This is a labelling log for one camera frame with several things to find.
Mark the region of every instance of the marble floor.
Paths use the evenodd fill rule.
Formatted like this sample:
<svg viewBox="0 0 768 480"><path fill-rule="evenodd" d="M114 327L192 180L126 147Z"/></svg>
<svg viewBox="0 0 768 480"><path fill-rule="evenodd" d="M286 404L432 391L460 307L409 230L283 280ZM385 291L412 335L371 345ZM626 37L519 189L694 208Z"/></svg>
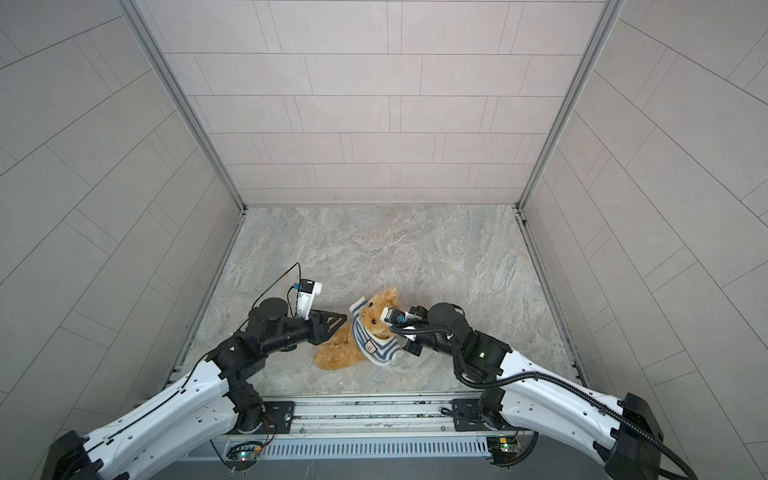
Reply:
<svg viewBox="0 0 768 480"><path fill-rule="evenodd" d="M402 306L462 306L474 329L493 335L560 375L574 378L513 209L508 205L291 207L248 210L247 218L185 360L186 369L227 338L251 303L296 261L323 284L314 308L348 313L389 286ZM270 291L284 297L291 273ZM388 367L363 362L326 372L308 343L275 353L250 381L262 396L446 392L467 388L447 355L424 349Z"/></svg>

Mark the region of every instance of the white wall tile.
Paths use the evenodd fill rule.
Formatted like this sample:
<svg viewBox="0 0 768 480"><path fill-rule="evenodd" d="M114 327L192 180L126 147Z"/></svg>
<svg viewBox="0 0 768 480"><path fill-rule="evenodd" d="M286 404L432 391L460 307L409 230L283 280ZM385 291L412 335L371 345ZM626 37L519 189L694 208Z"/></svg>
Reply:
<svg viewBox="0 0 768 480"><path fill-rule="evenodd" d="M160 79L157 77L154 70L149 70L147 73L141 75L139 80L144 84L144 87L149 92L154 103L157 104L157 108L160 108L160 112L162 112L164 117L167 117L176 111L176 105L174 105L173 101L168 96L168 92L160 83Z"/></svg>
<svg viewBox="0 0 768 480"><path fill-rule="evenodd" d="M267 51L252 2L146 0L173 53Z"/></svg>
<svg viewBox="0 0 768 480"><path fill-rule="evenodd" d="M301 165L233 165L243 188L309 188Z"/></svg>
<svg viewBox="0 0 768 480"><path fill-rule="evenodd" d="M446 164L511 164L523 135L448 134L442 161Z"/></svg>
<svg viewBox="0 0 768 480"><path fill-rule="evenodd" d="M720 399L712 396L701 375L694 372L681 376L655 386L654 392L695 472L708 478L760 480L760 471L731 426L733 419L728 421L718 405ZM722 455L711 455L711 446L707 445L712 429L718 431L724 442Z"/></svg>
<svg viewBox="0 0 768 480"><path fill-rule="evenodd" d="M639 28L726 78L763 36L766 18L761 0L656 0Z"/></svg>
<svg viewBox="0 0 768 480"><path fill-rule="evenodd" d="M579 246L586 248L605 225L605 220L567 163L552 186L552 194L563 210Z"/></svg>
<svg viewBox="0 0 768 480"><path fill-rule="evenodd" d="M352 150L352 135L351 134L339 134L341 139L341 150L344 153L344 163L355 163L355 152Z"/></svg>
<svg viewBox="0 0 768 480"><path fill-rule="evenodd" d="M527 55L424 55L421 94L517 95L529 61Z"/></svg>
<svg viewBox="0 0 768 480"><path fill-rule="evenodd" d="M768 228L658 128L627 172L719 285L768 260Z"/></svg>
<svg viewBox="0 0 768 480"><path fill-rule="evenodd" d="M504 31L502 39L498 43L498 54L506 55L512 53L512 46L515 44L515 38L518 35L518 26L520 25L520 16L523 13L523 2L509 2L507 10L507 19L504 22Z"/></svg>
<svg viewBox="0 0 768 480"><path fill-rule="evenodd" d="M388 187L388 164L326 164L315 165L320 188Z"/></svg>
<svg viewBox="0 0 768 480"><path fill-rule="evenodd" d="M309 95L303 55L201 53L197 63L214 95Z"/></svg>
<svg viewBox="0 0 768 480"><path fill-rule="evenodd" d="M692 61L674 62L643 111L737 197L768 178L768 105Z"/></svg>
<svg viewBox="0 0 768 480"><path fill-rule="evenodd" d="M9 65L0 71L0 146L21 160L111 93L73 40Z"/></svg>
<svg viewBox="0 0 768 480"><path fill-rule="evenodd" d="M30 55L119 16L110 2L11 0L0 5L0 29Z"/></svg>
<svg viewBox="0 0 768 480"><path fill-rule="evenodd" d="M240 212L234 203L229 202L227 205L228 208L224 210L216 222L214 231L210 233L205 247L203 247L197 262L195 262L190 272L190 280L203 288L207 287L213 279L224 247L227 246L235 223L240 218Z"/></svg>
<svg viewBox="0 0 768 480"><path fill-rule="evenodd" d="M690 357L685 350L680 353L675 353L674 355L643 369L645 378L648 379L648 383L650 383L651 386L676 379L679 376L695 371L696 366L690 361Z"/></svg>
<svg viewBox="0 0 768 480"><path fill-rule="evenodd" d="M622 167L654 129L653 122L594 72L579 97L576 112Z"/></svg>
<svg viewBox="0 0 768 480"><path fill-rule="evenodd" d="M594 69L623 96L634 100L665 50L658 41L618 21Z"/></svg>
<svg viewBox="0 0 768 480"><path fill-rule="evenodd" d="M523 194L522 188L489 188L485 197L487 204L516 204Z"/></svg>
<svg viewBox="0 0 768 480"><path fill-rule="evenodd" d="M615 237L605 242L589 264L641 367L683 350Z"/></svg>
<svg viewBox="0 0 768 480"><path fill-rule="evenodd" d="M594 345L592 335L589 333L587 323L584 321L584 316L581 315L581 310L576 302L571 288L568 285L568 281L565 279L565 273L560 262L554 260L549 267L549 277L555 291L555 296L558 299L558 303L562 308L563 315L565 317L566 326L571 333L578 355L581 357L581 361L585 364L595 361L600 354L598 349Z"/></svg>
<svg viewBox="0 0 768 480"><path fill-rule="evenodd" d="M123 85L150 69L149 62L122 18L99 25L89 30L87 35Z"/></svg>
<svg viewBox="0 0 768 480"><path fill-rule="evenodd" d="M267 50L270 53L282 53L283 47L280 46L280 37L277 36L270 3L267 0L256 0L253 2L253 5L256 7L256 14L259 16L261 32L264 34Z"/></svg>
<svg viewBox="0 0 768 480"><path fill-rule="evenodd" d="M386 53L385 2L271 2L283 53Z"/></svg>
<svg viewBox="0 0 768 480"><path fill-rule="evenodd" d="M209 134L219 158L225 164L261 164L250 134Z"/></svg>
<svg viewBox="0 0 768 480"><path fill-rule="evenodd" d="M761 472L768 472L768 442L745 445Z"/></svg>
<svg viewBox="0 0 768 480"><path fill-rule="evenodd" d="M292 132L282 97L195 97L213 133Z"/></svg>
<svg viewBox="0 0 768 480"><path fill-rule="evenodd" d="M560 108L560 97L501 97L491 131L545 134Z"/></svg>
<svg viewBox="0 0 768 480"><path fill-rule="evenodd" d="M304 131L389 131L388 97L296 97L296 103Z"/></svg>
<svg viewBox="0 0 768 480"><path fill-rule="evenodd" d="M584 256L587 257L587 260L591 259L593 255L600 249L600 247L603 246L603 243L605 243L609 238L613 236L613 232L611 231L611 228L606 223L598 232L597 235L594 236L592 240L587 244L586 247L584 247Z"/></svg>
<svg viewBox="0 0 768 480"><path fill-rule="evenodd" d="M587 320L587 328L589 329L590 333L594 335L601 328L613 322L615 319L616 316L614 315L614 311L611 310L610 306L606 306L597 315Z"/></svg>
<svg viewBox="0 0 768 480"><path fill-rule="evenodd" d="M215 176L208 160L197 150L179 167L154 201L177 226L183 226Z"/></svg>
<svg viewBox="0 0 768 480"><path fill-rule="evenodd" d="M648 275L683 246L616 160L608 161L589 194L640 276Z"/></svg>
<svg viewBox="0 0 768 480"><path fill-rule="evenodd" d="M646 275L643 281L648 289L654 292L694 263L696 263L696 257L688 250L688 247L682 247Z"/></svg>
<svg viewBox="0 0 768 480"><path fill-rule="evenodd" d="M432 152L432 163L441 164L445 153L445 139L447 134L435 134L435 150Z"/></svg>
<svg viewBox="0 0 768 480"><path fill-rule="evenodd" d="M133 391L154 395L165 386L165 380L173 368L171 364L176 359L185 330L194 318L203 295L204 292L198 285L187 281L181 290L179 300L165 319L160 333L157 334L147 360L133 382L131 388Z"/></svg>
<svg viewBox="0 0 768 480"><path fill-rule="evenodd" d="M77 208L73 208L69 212L64 218L64 222L109 255L114 252L114 249L118 248L118 242L114 241L112 237L99 228L96 223L90 221Z"/></svg>
<svg viewBox="0 0 768 480"><path fill-rule="evenodd" d="M221 183L218 177L214 178L208 190L205 190L205 194L203 194L203 201L210 208L210 211L213 212L217 220L221 217L221 213L230 200L232 200L232 197L229 190Z"/></svg>
<svg viewBox="0 0 768 480"><path fill-rule="evenodd" d="M0 284L0 316L14 319L0 326L0 390L11 392L107 258L59 224Z"/></svg>
<svg viewBox="0 0 768 480"><path fill-rule="evenodd" d="M152 280L149 281L149 286L157 290L160 295L169 299L171 302L176 303L176 300L179 298L179 292L168 282L157 276L157 274L152 276Z"/></svg>
<svg viewBox="0 0 768 480"><path fill-rule="evenodd" d="M581 55L602 8L599 3L526 3L512 53Z"/></svg>
<svg viewBox="0 0 768 480"><path fill-rule="evenodd" d="M482 164L476 187L523 188L531 174L531 165Z"/></svg>
<svg viewBox="0 0 768 480"><path fill-rule="evenodd" d="M10 478L32 475L106 351L67 330L56 330L0 406L0 463Z"/></svg>
<svg viewBox="0 0 768 480"><path fill-rule="evenodd" d="M338 134L262 134L274 164L342 164Z"/></svg>
<svg viewBox="0 0 768 480"><path fill-rule="evenodd" d="M155 131L179 165L182 165L197 148L187 125L178 112L174 112L165 119Z"/></svg>
<svg viewBox="0 0 768 480"><path fill-rule="evenodd" d="M593 389L616 396L616 389L611 382L611 377L608 376L608 372L605 370L602 359L597 359L585 366L584 370L586 370L589 384Z"/></svg>
<svg viewBox="0 0 768 480"><path fill-rule="evenodd" d="M402 131L476 132L484 108L483 97L403 97Z"/></svg>
<svg viewBox="0 0 768 480"><path fill-rule="evenodd" d="M768 342L768 263L734 280L723 291L755 333Z"/></svg>
<svg viewBox="0 0 768 480"><path fill-rule="evenodd" d="M260 190L260 193L260 204L265 205L329 205L336 203L332 188L265 188Z"/></svg>
<svg viewBox="0 0 768 480"><path fill-rule="evenodd" d="M402 2L387 2L387 53L402 53Z"/></svg>
<svg viewBox="0 0 768 480"><path fill-rule="evenodd" d="M76 406L117 416L173 303L148 286Z"/></svg>
<svg viewBox="0 0 768 480"><path fill-rule="evenodd" d="M19 265L88 190L46 147L0 177L0 279Z"/></svg>
<svg viewBox="0 0 768 480"><path fill-rule="evenodd" d="M163 118L144 85L134 81L66 127L47 145L94 187Z"/></svg>
<svg viewBox="0 0 768 480"><path fill-rule="evenodd" d="M434 134L352 134L358 164L432 163Z"/></svg>
<svg viewBox="0 0 768 480"><path fill-rule="evenodd" d="M487 188L415 188L415 204L483 204Z"/></svg>
<svg viewBox="0 0 768 480"><path fill-rule="evenodd" d="M464 187L469 165L403 164L400 166L401 187Z"/></svg>
<svg viewBox="0 0 768 480"><path fill-rule="evenodd" d="M299 106L296 105L296 97L284 95L283 103L286 105L286 112L288 112L288 120L290 120L293 133L303 133L304 124L301 121L301 114L299 114Z"/></svg>
<svg viewBox="0 0 768 480"><path fill-rule="evenodd" d="M172 241L157 220L142 215L75 304L75 311L118 331Z"/></svg>
<svg viewBox="0 0 768 480"><path fill-rule="evenodd" d="M341 204L412 204L412 188L334 188L336 203Z"/></svg>
<svg viewBox="0 0 768 480"><path fill-rule="evenodd" d="M565 95L580 59L579 55L532 55L520 95Z"/></svg>
<svg viewBox="0 0 768 480"><path fill-rule="evenodd" d="M102 415L101 413L87 412L80 409L72 409L62 430L75 430L76 432L90 433L91 431L107 425L115 420L112 415Z"/></svg>
<svg viewBox="0 0 768 480"><path fill-rule="evenodd" d="M194 54L166 53L170 69L187 95L212 95L200 65Z"/></svg>
<svg viewBox="0 0 768 480"><path fill-rule="evenodd" d="M480 120L480 130L478 132L487 134L491 131L491 125L493 124L493 117L496 115L496 107L498 106L498 97L486 97L485 107L482 111L482 119Z"/></svg>
<svg viewBox="0 0 768 480"><path fill-rule="evenodd" d="M172 173L142 141L78 204L86 217L121 242Z"/></svg>
<svg viewBox="0 0 768 480"><path fill-rule="evenodd" d="M504 2L403 3L402 53L496 54L507 10Z"/></svg>
<svg viewBox="0 0 768 480"><path fill-rule="evenodd" d="M418 95L422 59L418 55L307 55L305 68L310 70L315 95Z"/></svg>
<svg viewBox="0 0 768 480"><path fill-rule="evenodd" d="M632 350L621 332L618 322L611 322L595 333L594 342L598 346L608 376L611 377L611 383L616 389L616 396L624 398L628 392L632 392L648 402L661 431L664 433L664 444L670 449L679 449L680 444L667 421L667 416L661 410L654 391L643 375L643 370L631 355Z"/></svg>
<svg viewBox="0 0 768 480"><path fill-rule="evenodd" d="M85 55L91 63L91 66L98 72L99 77L101 77L101 80L107 84L110 90L116 92L123 88L123 84L120 83L118 77L115 76L112 69L107 65L107 62L104 60L104 57L101 56L99 50L96 49L95 45L88 37L88 33L81 33L72 40L74 40L74 43L77 44L80 51L83 52L83 55Z"/></svg>
<svg viewBox="0 0 768 480"><path fill-rule="evenodd" d="M176 223L168 216L168 214L165 213L165 211L160 208L160 205L158 205L155 202L152 202L149 204L149 207L147 208L147 212L154 217L155 220L157 220L160 225L163 226L163 228L170 233L172 237L175 237L179 233L179 226L176 225Z"/></svg>
<svg viewBox="0 0 768 480"><path fill-rule="evenodd" d="M558 140L558 148L582 182L603 152L600 139L576 112L568 119L568 124Z"/></svg>
<svg viewBox="0 0 768 480"><path fill-rule="evenodd" d="M13 42L10 41L2 31L0 31L0 58L4 60L6 64L24 58L24 54L16 48L16 45L13 45Z"/></svg>
<svg viewBox="0 0 768 480"><path fill-rule="evenodd" d="M656 64L654 70L650 73L650 76L640 89L640 93L637 94L637 97L632 101L637 108L640 108L641 110L645 108L645 104L648 103L650 96L654 94L657 88L659 88L659 84L664 80L664 77L667 76L667 72L672 68L672 65L679 56L680 54L671 48L667 48L667 50L664 51L664 54L661 55L661 60Z"/></svg>
<svg viewBox="0 0 768 480"><path fill-rule="evenodd" d="M213 224L200 208L192 210L157 267L156 274L180 292L213 229Z"/></svg>
<svg viewBox="0 0 768 480"><path fill-rule="evenodd" d="M768 36L763 37L752 47L739 66L728 77L728 81L738 88L745 88L768 63Z"/></svg>
<svg viewBox="0 0 768 480"><path fill-rule="evenodd" d="M594 181L597 180L598 175L600 174L600 172L603 171L603 169L605 168L605 165L608 163L608 161L611 158L613 158L613 156L611 155L611 152L608 151L607 148L603 148L603 151L600 153L600 156L594 162L594 165L592 165L592 168L589 169L589 173L587 173L587 176L581 182L584 185L584 188L586 188L587 190L592 188L592 184L594 184Z"/></svg>
<svg viewBox="0 0 768 480"><path fill-rule="evenodd" d="M536 205L536 210L544 225L544 229L546 231L551 230L555 222L562 215L562 212L546 183L538 182L531 200Z"/></svg>
<svg viewBox="0 0 768 480"><path fill-rule="evenodd" d="M584 319L587 321L592 319L608 306L608 301L568 225L565 225L557 238L552 240L552 247L558 255L565 278L571 285L571 291L576 297Z"/></svg>
<svg viewBox="0 0 768 480"><path fill-rule="evenodd" d="M654 297L742 441L765 441L765 345L698 263L656 290ZM743 395L744 389L750 394Z"/></svg>

